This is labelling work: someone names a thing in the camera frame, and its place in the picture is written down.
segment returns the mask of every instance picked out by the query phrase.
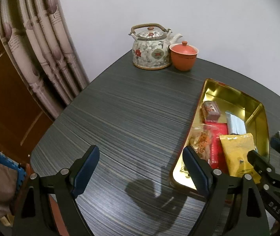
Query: small brown box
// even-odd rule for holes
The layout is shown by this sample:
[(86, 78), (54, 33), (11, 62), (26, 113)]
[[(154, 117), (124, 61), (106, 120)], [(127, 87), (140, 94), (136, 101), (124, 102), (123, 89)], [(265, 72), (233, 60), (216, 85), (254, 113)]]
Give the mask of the small brown box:
[(205, 122), (218, 122), (221, 112), (215, 101), (204, 101), (201, 109)]

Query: teapot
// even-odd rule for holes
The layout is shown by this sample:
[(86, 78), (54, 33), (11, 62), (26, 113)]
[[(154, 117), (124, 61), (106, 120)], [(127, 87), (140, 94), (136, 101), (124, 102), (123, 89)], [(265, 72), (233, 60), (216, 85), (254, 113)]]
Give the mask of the teapot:
[[(147, 27), (147, 30), (136, 35), (135, 30)], [(159, 24), (141, 24), (131, 28), (133, 39), (133, 64), (136, 67), (157, 70), (168, 67), (171, 64), (169, 46), (175, 44), (181, 34), (171, 36), (172, 31)]]

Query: teapot handle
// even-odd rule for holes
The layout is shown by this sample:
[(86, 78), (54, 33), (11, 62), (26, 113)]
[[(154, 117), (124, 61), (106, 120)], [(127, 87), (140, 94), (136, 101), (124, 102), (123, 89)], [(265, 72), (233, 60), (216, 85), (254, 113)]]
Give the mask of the teapot handle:
[(131, 31), (130, 31), (130, 34), (129, 34), (129, 35), (136, 34), (135, 29), (143, 28), (143, 27), (158, 27), (158, 28), (161, 29), (163, 32), (167, 32), (167, 33), (170, 31), (170, 29), (166, 29), (166, 28), (164, 28), (163, 26), (161, 26), (160, 24), (149, 23), (149, 24), (141, 24), (141, 25), (133, 26), (133, 27), (131, 28)]

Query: yellow snack package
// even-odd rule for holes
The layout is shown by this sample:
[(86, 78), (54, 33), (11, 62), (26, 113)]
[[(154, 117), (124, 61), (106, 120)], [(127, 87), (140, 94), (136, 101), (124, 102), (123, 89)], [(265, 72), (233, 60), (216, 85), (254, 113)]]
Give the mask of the yellow snack package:
[(253, 135), (221, 135), (220, 140), (230, 176), (242, 177), (243, 174), (250, 174), (254, 182), (259, 183), (260, 175), (247, 160), (247, 153), (255, 150)]

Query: tray rim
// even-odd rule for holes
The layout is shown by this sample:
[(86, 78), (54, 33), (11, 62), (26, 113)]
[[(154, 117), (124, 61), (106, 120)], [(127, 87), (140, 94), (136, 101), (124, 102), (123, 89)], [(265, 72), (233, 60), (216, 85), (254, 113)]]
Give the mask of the tray rim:
[[(187, 137), (188, 137), (188, 135), (189, 135), (190, 129), (191, 129), (192, 125), (193, 125), (193, 121), (194, 121), (194, 119), (195, 119), (195, 116), (196, 116), (196, 113), (197, 113), (197, 110), (198, 110), (198, 106), (199, 106), (199, 103), (200, 103), (200, 100), (201, 100), (201, 96), (202, 96), (202, 94), (203, 94), (203, 89), (204, 89), (204, 87), (205, 87), (205, 85), (207, 84), (208, 81), (214, 82), (214, 83), (216, 83), (216, 84), (222, 85), (222, 86), (227, 87), (227, 88), (229, 88), (229, 89), (232, 89), (232, 90), (235, 90), (235, 91), (237, 91), (237, 92), (243, 93), (243, 94), (246, 95), (247, 97), (249, 97), (249, 98), (255, 100), (258, 104), (261, 104), (261, 106), (262, 106), (262, 108), (263, 108), (263, 110), (264, 110), (264, 112), (265, 112), (265, 106), (264, 106), (260, 101), (258, 101), (257, 99), (253, 98), (252, 96), (248, 95), (247, 93), (245, 93), (245, 92), (243, 92), (243, 91), (241, 91), (241, 90), (237, 90), (237, 89), (235, 89), (234, 87), (231, 87), (231, 86), (229, 86), (229, 85), (227, 85), (227, 84), (225, 84), (225, 83), (222, 83), (222, 82), (220, 82), (220, 81), (214, 80), (214, 79), (212, 79), (212, 78), (206, 78), (206, 79), (204, 80), (204, 83), (203, 83), (203, 85), (202, 85), (201, 92), (200, 92), (200, 95), (199, 95), (199, 98), (198, 98), (197, 107), (196, 107), (196, 109), (195, 109), (195, 112), (193, 113), (193, 118), (192, 118), (191, 124), (190, 124), (190, 126), (189, 126), (189, 128), (188, 128), (188, 131), (187, 131), (187, 134), (186, 134), (186, 137), (185, 137), (185, 141), (184, 141), (183, 144), (181, 145), (181, 148), (180, 148), (180, 150), (178, 151), (178, 154), (177, 154), (177, 156), (176, 156), (175, 162), (173, 163), (172, 168), (171, 168), (171, 170), (169, 171), (169, 182), (170, 182), (170, 185), (171, 185), (173, 188), (178, 189), (178, 190), (181, 190), (182, 192), (186, 193), (187, 195), (193, 196), (194, 198), (197, 198), (197, 199), (200, 199), (200, 200), (205, 200), (205, 198), (204, 198), (202, 195), (200, 195), (200, 194), (197, 192), (197, 190), (192, 189), (192, 188), (190, 188), (190, 187), (188, 187), (188, 186), (185, 186), (185, 185), (183, 185), (183, 184), (178, 183), (178, 182), (174, 179), (174, 177), (173, 177), (173, 171), (174, 171), (175, 166), (176, 166), (176, 164), (177, 164), (177, 162), (178, 162), (178, 159), (179, 159), (179, 157), (180, 157), (180, 155), (181, 155), (181, 153), (182, 153), (182, 150), (184, 149), (184, 145), (185, 145), (186, 139), (187, 139)], [(269, 126), (268, 126), (268, 121), (267, 121), (267, 120), (266, 120), (266, 125), (267, 125), (268, 139), (270, 139), (270, 135), (269, 135)], [(268, 162), (270, 162), (270, 146), (269, 146)]]

